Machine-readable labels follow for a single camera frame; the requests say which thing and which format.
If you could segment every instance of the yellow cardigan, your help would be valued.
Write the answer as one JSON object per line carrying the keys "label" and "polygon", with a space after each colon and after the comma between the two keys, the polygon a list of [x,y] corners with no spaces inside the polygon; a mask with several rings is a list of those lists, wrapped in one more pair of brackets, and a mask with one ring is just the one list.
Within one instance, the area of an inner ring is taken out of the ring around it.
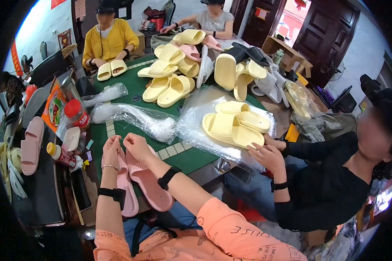
{"label": "yellow cardigan", "polygon": [[91,68],[86,65],[88,59],[100,58],[110,62],[126,48],[126,45],[133,44],[135,50],[138,48],[140,41],[137,35],[132,31],[129,23],[124,19],[115,18],[112,29],[106,39],[102,38],[100,42],[100,33],[94,26],[86,34],[83,54],[83,67],[87,70]]}

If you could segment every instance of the silver bracelet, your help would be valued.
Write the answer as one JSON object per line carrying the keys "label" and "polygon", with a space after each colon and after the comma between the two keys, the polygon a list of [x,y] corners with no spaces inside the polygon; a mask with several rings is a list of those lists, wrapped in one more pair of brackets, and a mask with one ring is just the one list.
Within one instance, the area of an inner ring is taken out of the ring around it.
{"label": "silver bracelet", "polygon": [[103,168],[104,167],[114,167],[117,171],[120,171],[120,168],[118,167],[118,166],[112,166],[112,165],[103,165],[102,167],[101,167],[101,170],[103,171]]}

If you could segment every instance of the green table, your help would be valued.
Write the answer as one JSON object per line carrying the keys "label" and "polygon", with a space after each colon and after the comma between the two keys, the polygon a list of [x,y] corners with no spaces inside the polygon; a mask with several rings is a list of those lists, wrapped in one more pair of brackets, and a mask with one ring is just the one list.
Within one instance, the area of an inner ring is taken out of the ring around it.
{"label": "green table", "polygon": [[[127,62],[128,70],[125,73],[118,77],[111,77],[107,81],[100,82],[95,79],[94,88],[96,89],[96,91],[100,92],[105,87],[120,82],[123,83],[128,89],[128,95],[113,100],[113,104],[133,104],[179,116],[180,110],[184,104],[184,99],[181,99],[169,108],[161,108],[157,105],[157,103],[147,103],[142,100],[142,94],[145,91],[145,85],[147,85],[149,82],[149,78],[140,78],[138,77],[137,73],[142,68],[150,66],[155,61],[155,59],[157,59],[155,55],[149,55],[146,57],[141,57],[139,59],[129,61]],[[212,84],[217,86],[214,81],[213,75],[208,79],[206,84]],[[264,109],[262,104],[256,98],[250,95],[247,96],[247,101],[256,107]],[[216,155],[203,152],[201,150],[192,148],[190,145],[187,145],[184,142],[180,142],[178,138],[176,138],[172,142],[172,145],[158,142],[150,138],[141,129],[124,121],[115,122],[114,124],[112,122],[106,122],[106,124],[93,124],[91,126],[91,138],[94,140],[94,144],[91,147],[91,150],[93,153],[93,160],[95,161],[94,164],[96,165],[96,171],[99,181],[101,181],[101,157],[103,153],[102,149],[107,138],[115,134],[125,137],[130,132],[144,136],[147,140],[147,143],[157,152],[157,155],[162,160],[164,160],[169,165],[177,166],[178,168],[183,170],[183,173],[186,175],[219,159],[219,157]],[[142,192],[136,184],[134,184],[134,190],[136,195],[138,196],[141,212],[140,198],[142,198]]]}

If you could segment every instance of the orange sweatshirt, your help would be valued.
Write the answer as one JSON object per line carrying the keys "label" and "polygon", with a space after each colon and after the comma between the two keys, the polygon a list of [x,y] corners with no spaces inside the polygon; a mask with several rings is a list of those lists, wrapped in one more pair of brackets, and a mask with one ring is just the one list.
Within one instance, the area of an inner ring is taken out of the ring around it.
{"label": "orange sweatshirt", "polygon": [[217,198],[200,209],[198,224],[203,230],[173,229],[177,238],[158,230],[140,244],[139,254],[131,258],[125,239],[111,232],[96,230],[96,261],[307,261],[296,248],[282,243]]}
{"label": "orange sweatshirt", "polygon": [[87,32],[84,41],[83,67],[90,70],[90,67],[86,65],[88,59],[100,58],[110,62],[129,44],[133,44],[136,50],[140,41],[126,20],[115,18],[109,35],[107,38],[102,38],[101,41],[100,34],[94,26]]}

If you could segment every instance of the red jar lid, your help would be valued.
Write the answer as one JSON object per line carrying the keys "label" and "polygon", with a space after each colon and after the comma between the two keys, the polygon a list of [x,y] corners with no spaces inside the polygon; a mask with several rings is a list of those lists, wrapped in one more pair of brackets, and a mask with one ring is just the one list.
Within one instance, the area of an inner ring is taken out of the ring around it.
{"label": "red jar lid", "polygon": [[67,102],[64,113],[68,118],[73,118],[76,116],[81,110],[81,103],[77,99],[73,99]]}

